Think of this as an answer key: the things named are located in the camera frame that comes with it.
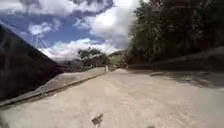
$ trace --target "road surface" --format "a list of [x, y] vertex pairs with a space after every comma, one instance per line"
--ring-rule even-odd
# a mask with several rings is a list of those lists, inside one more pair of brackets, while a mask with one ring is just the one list
[[223, 128], [223, 88], [184, 80], [119, 69], [2, 116], [10, 128], [94, 128], [100, 114], [100, 128]]

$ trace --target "forest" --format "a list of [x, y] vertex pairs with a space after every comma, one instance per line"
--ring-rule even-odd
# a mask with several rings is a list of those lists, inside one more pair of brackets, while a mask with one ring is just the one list
[[140, 1], [124, 51], [127, 64], [148, 64], [224, 45], [223, 0]]

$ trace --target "stone wall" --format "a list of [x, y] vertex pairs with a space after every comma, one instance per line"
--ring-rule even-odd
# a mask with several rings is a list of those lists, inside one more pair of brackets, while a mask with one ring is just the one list
[[173, 58], [147, 65], [131, 65], [130, 69], [158, 70], [224, 70], [224, 47], [213, 48], [200, 53]]
[[58, 73], [54, 61], [0, 25], [0, 100], [34, 90]]

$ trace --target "cloud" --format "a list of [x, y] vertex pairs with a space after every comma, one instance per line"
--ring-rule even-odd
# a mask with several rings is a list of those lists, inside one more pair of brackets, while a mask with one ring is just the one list
[[44, 37], [44, 33], [50, 31], [58, 31], [61, 26], [61, 22], [56, 18], [53, 19], [53, 23], [43, 22], [41, 24], [30, 24], [28, 30], [33, 35], [39, 35], [40, 37]]
[[0, 12], [14, 14], [16, 12], [26, 12], [26, 7], [20, 0], [1, 0]]
[[76, 19], [76, 22], [72, 25], [78, 29], [89, 29], [90, 26], [85, 20]]
[[109, 44], [99, 44], [98, 41], [90, 40], [89, 38], [70, 42], [59, 41], [52, 47], [39, 50], [53, 60], [71, 60], [78, 58], [79, 49], [87, 49], [89, 47], [99, 49], [107, 54], [119, 50]]
[[6, 14], [28, 13], [35, 15], [67, 16], [75, 11], [98, 12], [108, 5], [107, 0], [75, 3], [72, 0], [1, 0], [0, 12]]
[[86, 17], [85, 22], [91, 34], [104, 38], [107, 44], [124, 48], [130, 42], [129, 29], [135, 20], [133, 11], [139, 6], [139, 0], [114, 0], [113, 3], [112, 8]]

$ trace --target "sky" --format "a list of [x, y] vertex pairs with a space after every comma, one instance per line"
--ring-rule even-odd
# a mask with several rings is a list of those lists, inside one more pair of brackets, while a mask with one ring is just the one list
[[139, 0], [0, 0], [0, 23], [48, 57], [71, 60], [79, 49], [124, 49], [138, 6]]

